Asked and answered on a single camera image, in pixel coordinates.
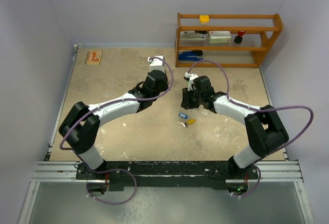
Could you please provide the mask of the blue tagged key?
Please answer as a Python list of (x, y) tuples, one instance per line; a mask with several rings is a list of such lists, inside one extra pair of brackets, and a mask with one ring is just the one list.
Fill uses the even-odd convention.
[(182, 112), (179, 112), (178, 115), (179, 115), (179, 117), (181, 117), (183, 119), (187, 119), (188, 118), (188, 115), (185, 114), (185, 113), (182, 113)]

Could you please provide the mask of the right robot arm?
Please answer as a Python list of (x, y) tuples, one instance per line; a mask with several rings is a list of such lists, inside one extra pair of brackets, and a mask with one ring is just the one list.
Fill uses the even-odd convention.
[(203, 106), (245, 126), (248, 145), (228, 161), (228, 171), (233, 178), (241, 178), (250, 165), (288, 142), (288, 133), (277, 112), (271, 111), (272, 106), (247, 105), (229, 98), (225, 92), (215, 92), (207, 76), (185, 73), (184, 79), (188, 87), (182, 89), (182, 108)]

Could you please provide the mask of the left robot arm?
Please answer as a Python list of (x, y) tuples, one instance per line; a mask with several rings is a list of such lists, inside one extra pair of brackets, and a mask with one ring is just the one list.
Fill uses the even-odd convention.
[(88, 173), (95, 179), (105, 175), (105, 160), (95, 147), (98, 129), (125, 115), (149, 108), (160, 93), (168, 90), (165, 71), (151, 70), (146, 79), (123, 96), (106, 103), (86, 105), (76, 103), (60, 125), (59, 133), (70, 148), (88, 165)]

